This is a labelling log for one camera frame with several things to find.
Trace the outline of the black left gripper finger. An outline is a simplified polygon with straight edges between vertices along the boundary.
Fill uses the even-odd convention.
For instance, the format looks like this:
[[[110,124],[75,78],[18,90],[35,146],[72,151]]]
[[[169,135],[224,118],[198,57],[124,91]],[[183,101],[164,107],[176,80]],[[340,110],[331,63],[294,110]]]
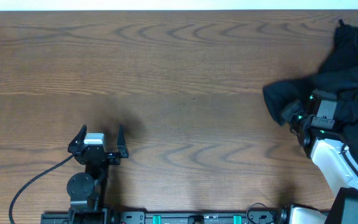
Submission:
[[[116,146],[120,153],[126,153],[126,141],[124,139],[124,128],[122,125],[119,126]]]
[[[85,136],[87,133],[87,126],[84,124],[78,134],[73,138],[73,140],[70,142],[70,147],[77,147],[78,143],[83,143]]]

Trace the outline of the black cloth shorts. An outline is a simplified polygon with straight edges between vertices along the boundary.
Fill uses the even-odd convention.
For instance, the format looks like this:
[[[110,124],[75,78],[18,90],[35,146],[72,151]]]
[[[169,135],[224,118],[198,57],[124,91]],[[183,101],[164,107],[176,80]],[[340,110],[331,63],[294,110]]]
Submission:
[[[279,125],[284,107],[295,100],[307,103],[313,90],[337,95],[335,120],[358,163],[358,27],[341,22],[334,33],[334,48],[316,74],[282,80],[263,87],[265,104]]]

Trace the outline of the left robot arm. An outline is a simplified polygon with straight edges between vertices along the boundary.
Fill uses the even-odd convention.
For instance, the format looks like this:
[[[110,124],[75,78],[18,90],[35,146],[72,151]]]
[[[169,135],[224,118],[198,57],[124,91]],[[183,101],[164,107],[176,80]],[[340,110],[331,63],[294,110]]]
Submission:
[[[106,152],[103,133],[88,133],[86,125],[68,145],[68,152],[81,165],[84,172],[73,175],[67,183],[70,196],[68,223],[119,223],[119,215],[104,204],[109,178],[109,167],[129,157],[123,127],[117,134],[117,151]]]

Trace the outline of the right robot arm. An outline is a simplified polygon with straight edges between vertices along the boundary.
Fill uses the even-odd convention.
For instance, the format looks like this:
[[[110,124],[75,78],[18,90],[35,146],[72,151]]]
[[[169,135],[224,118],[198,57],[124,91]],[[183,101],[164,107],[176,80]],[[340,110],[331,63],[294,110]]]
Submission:
[[[349,144],[335,130],[337,103],[313,99],[308,108],[296,100],[281,116],[290,125],[306,155],[322,172],[334,197],[326,213],[304,205],[282,212],[281,223],[358,223],[358,164]]]

